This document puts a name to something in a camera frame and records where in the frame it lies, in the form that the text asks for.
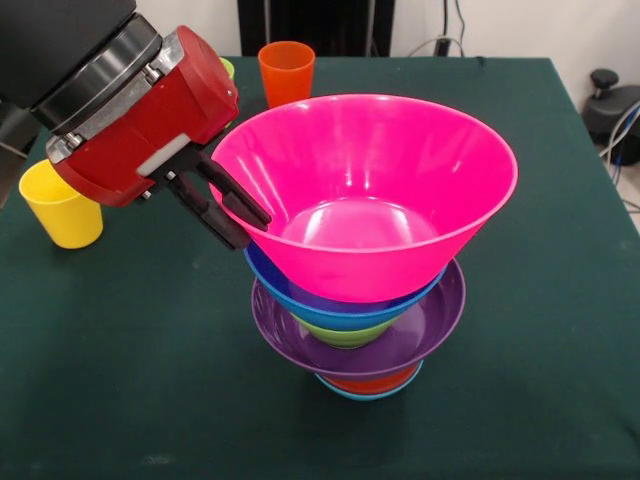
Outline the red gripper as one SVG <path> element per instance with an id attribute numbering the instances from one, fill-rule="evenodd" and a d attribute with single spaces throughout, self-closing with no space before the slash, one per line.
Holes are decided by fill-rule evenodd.
<path id="1" fill-rule="evenodd" d="M 154 182 L 151 174 L 190 142 L 207 144 L 239 114 L 238 91 L 215 50 L 180 26 L 158 56 L 101 111 L 65 139 L 49 140 L 56 172 L 82 195 L 125 206 Z M 221 194 L 236 217 L 267 231 L 269 213 L 217 162 L 199 153 L 197 172 Z M 246 247 L 246 231 L 184 174 L 169 190 L 230 250 Z"/>

